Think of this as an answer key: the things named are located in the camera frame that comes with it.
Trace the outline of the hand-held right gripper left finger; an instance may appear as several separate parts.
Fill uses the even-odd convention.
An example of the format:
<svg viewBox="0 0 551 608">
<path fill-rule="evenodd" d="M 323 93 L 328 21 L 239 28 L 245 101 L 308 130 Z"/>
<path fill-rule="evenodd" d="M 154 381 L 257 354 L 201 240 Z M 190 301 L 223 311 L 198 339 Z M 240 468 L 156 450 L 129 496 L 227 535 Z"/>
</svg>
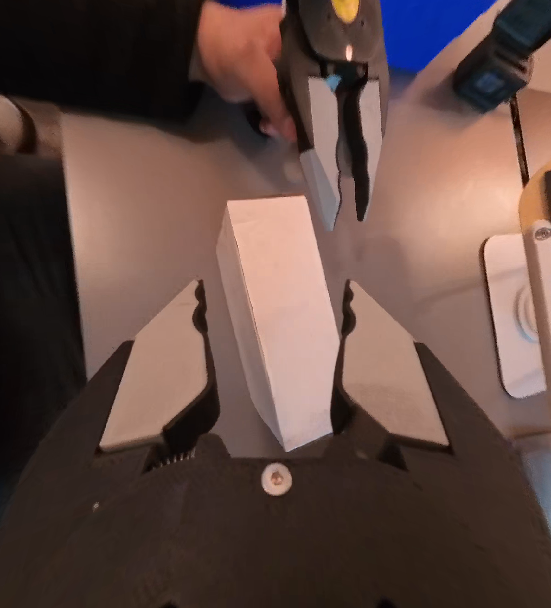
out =
<svg viewBox="0 0 551 608">
<path fill-rule="evenodd" d="M 219 417 L 203 281 L 191 280 L 135 336 L 99 448 L 190 452 Z"/>
</svg>

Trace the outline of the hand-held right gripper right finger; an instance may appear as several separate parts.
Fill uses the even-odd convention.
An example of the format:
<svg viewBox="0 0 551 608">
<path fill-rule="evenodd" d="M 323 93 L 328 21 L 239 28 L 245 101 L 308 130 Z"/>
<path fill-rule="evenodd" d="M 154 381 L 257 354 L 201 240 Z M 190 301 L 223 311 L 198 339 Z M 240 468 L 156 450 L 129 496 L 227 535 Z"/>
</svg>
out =
<svg viewBox="0 0 551 608">
<path fill-rule="evenodd" d="M 353 418 L 365 414 L 404 443 L 449 447 L 412 335 L 354 280 L 345 285 L 342 312 L 334 433 L 351 429 Z"/>
</svg>

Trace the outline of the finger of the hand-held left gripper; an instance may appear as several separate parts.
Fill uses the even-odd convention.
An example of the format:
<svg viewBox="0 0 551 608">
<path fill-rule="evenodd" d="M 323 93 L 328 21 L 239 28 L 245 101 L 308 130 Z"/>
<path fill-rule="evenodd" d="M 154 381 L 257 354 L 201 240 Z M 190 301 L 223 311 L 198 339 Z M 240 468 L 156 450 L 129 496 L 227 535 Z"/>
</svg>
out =
<svg viewBox="0 0 551 608">
<path fill-rule="evenodd" d="M 332 232 L 341 206 L 337 160 L 339 108 L 337 97 L 327 80 L 310 77 L 308 90 L 313 139 L 310 148 L 300 154 L 300 162 L 325 230 Z"/>
<path fill-rule="evenodd" d="M 347 91 L 342 118 L 356 217 L 359 222 L 364 222 L 373 196 L 384 139 L 379 80 L 363 79 Z"/>
</svg>

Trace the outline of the blue plastic bin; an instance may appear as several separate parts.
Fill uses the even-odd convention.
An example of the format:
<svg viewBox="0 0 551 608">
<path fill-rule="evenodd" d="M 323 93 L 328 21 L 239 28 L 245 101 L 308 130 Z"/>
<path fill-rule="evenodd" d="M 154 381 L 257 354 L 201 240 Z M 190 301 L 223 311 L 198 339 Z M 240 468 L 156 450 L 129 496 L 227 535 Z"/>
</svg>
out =
<svg viewBox="0 0 551 608">
<path fill-rule="evenodd" d="M 418 72 L 493 1 L 381 1 L 389 66 Z"/>
</svg>

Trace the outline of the white mailer box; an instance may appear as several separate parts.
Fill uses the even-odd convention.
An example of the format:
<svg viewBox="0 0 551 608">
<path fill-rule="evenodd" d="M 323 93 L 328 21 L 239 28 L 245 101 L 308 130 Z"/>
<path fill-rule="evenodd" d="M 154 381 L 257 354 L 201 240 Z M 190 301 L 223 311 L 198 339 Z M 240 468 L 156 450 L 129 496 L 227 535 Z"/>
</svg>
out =
<svg viewBox="0 0 551 608">
<path fill-rule="evenodd" d="M 306 198 L 228 201 L 216 253 L 262 420 L 285 452 L 332 434 L 340 338 Z"/>
</svg>

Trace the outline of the person's left hand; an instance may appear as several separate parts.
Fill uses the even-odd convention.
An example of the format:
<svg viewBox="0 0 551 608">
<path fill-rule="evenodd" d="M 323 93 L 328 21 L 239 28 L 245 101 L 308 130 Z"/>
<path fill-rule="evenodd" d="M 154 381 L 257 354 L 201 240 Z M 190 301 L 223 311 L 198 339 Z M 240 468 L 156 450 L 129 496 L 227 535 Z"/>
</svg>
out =
<svg viewBox="0 0 551 608">
<path fill-rule="evenodd" d="M 189 77 L 210 85 L 227 102 L 254 102 L 263 116 L 263 132 L 294 142 L 296 129 L 275 65 L 281 52 L 281 18 L 278 5 L 234 9 L 206 1 Z"/>
</svg>

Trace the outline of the black electronic device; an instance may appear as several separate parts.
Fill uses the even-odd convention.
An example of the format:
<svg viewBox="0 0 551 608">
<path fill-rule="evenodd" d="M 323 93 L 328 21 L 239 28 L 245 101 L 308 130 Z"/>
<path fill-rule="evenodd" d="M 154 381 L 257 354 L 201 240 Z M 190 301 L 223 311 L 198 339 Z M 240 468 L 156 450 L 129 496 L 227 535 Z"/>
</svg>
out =
<svg viewBox="0 0 551 608">
<path fill-rule="evenodd" d="M 551 1 L 510 1 L 457 66 L 454 93 L 478 112 L 492 111 L 527 86 L 534 54 L 550 40 Z"/>
</svg>

